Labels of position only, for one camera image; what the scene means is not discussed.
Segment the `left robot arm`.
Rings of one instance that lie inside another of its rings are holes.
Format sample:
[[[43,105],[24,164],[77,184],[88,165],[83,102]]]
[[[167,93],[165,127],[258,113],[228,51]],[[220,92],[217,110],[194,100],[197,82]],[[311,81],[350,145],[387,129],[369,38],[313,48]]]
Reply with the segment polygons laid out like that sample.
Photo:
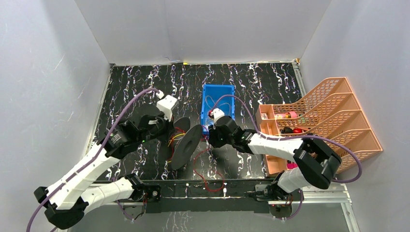
[[[92,188],[91,184],[142,143],[166,138],[173,125],[172,113],[171,105],[142,105],[131,117],[116,121],[106,137],[94,145],[61,180],[48,187],[37,188],[34,195],[45,207],[47,220],[64,230],[105,204],[145,198],[149,188],[135,174],[99,187]]]

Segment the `dark grey cable spool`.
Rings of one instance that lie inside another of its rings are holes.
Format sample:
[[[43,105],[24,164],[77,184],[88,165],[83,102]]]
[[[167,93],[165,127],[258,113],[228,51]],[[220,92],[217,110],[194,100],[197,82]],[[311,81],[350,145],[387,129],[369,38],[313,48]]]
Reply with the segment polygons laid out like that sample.
[[[171,168],[180,169],[187,164],[196,150],[203,133],[201,124],[191,126],[188,117],[182,117],[174,123],[177,137],[171,139],[171,147],[174,149],[171,157]]]

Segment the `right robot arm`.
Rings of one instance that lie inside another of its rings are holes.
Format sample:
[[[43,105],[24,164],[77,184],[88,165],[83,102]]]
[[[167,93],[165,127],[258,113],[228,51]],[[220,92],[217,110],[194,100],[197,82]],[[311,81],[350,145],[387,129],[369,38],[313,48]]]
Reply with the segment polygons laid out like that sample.
[[[270,136],[242,129],[230,116],[222,116],[208,126],[208,134],[214,148],[231,145],[241,153],[269,155],[296,163],[296,168],[280,173],[270,188],[278,200],[285,200],[294,190],[307,186],[327,189],[342,162],[339,155],[316,136]]]

